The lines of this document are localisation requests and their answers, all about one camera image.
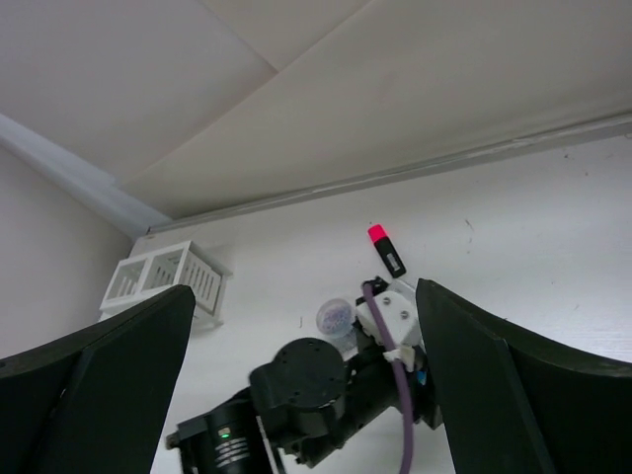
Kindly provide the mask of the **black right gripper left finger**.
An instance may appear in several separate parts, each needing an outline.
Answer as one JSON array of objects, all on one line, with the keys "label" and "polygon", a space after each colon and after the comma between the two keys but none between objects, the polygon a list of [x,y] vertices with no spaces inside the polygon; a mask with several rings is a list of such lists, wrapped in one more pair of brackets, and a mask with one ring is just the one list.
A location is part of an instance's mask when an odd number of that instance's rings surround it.
[{"label": "black right gripper left finger", "polygon": [[185,285],[1,361],[4,473],[147,473],[189,343]]}]

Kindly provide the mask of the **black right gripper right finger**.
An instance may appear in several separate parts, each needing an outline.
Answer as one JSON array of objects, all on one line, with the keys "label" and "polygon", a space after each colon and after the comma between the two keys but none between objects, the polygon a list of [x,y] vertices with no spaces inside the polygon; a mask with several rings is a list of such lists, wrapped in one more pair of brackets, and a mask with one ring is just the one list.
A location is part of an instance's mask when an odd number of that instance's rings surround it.
[{"label": "black right gripper right finger", "polygon": [[456,472],[630,472],[630,363],[538,335],[432,280],[419,280],[416,300]]}]

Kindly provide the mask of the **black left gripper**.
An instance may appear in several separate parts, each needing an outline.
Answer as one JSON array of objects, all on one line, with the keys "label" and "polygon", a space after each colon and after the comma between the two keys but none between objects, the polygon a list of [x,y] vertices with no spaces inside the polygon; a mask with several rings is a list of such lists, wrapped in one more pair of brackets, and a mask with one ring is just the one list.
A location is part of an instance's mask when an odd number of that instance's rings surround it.
[{"label": "black left gripper", "polygon": [[313,468],[387,409],[404,411],[392,364],[371,340],[348,360],[325,341],[294,340],[250,373],[249,392],[263,424],[251,468],[272,466],[264,438]]}]

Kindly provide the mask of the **pink highlighter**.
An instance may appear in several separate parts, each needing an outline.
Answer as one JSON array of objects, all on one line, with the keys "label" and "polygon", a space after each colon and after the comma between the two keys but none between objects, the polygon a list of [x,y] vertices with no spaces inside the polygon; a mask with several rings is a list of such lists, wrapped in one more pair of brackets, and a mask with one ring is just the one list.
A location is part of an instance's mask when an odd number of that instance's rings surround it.
[{"label": "pink highlighter", "polygon": [[374,224],[368,228],[367,234],[390,276],[403,277],[407,269],[384,227]]}]

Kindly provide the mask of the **clear jar of pins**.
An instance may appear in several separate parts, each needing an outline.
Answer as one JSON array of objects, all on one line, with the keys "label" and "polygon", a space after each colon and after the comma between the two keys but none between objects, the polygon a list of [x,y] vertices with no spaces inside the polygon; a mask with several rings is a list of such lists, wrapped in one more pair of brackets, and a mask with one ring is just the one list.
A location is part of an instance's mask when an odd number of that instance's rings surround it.
[{"label": "clear jar of pins", "polygon": [[356,308],[349,299],[333,298],[319,308],[316,327],[326,342],[346,356],[356,348],[355,318]]}]

